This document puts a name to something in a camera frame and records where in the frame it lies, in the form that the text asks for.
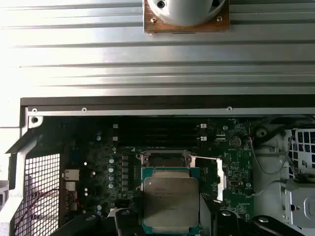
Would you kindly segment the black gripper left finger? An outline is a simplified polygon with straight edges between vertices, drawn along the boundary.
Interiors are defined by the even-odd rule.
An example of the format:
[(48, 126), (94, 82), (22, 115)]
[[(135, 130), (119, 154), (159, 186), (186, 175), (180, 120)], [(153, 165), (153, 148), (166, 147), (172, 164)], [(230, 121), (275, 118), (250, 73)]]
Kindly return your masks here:
[(129, 208), (115, 208), (107, 216), (91, 214), (74, 224), (72, 236), (141, 236), (138, 215)]

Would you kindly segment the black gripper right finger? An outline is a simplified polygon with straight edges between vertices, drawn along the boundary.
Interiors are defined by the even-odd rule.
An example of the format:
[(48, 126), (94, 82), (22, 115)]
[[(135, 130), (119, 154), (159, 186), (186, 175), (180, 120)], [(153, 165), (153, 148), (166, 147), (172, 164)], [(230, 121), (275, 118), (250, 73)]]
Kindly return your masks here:
[(301, 236), (302, 233), (267, 216), (245, 221), (236, 213), (209, 203), (200, 195), (200, 226), (203, 236)]

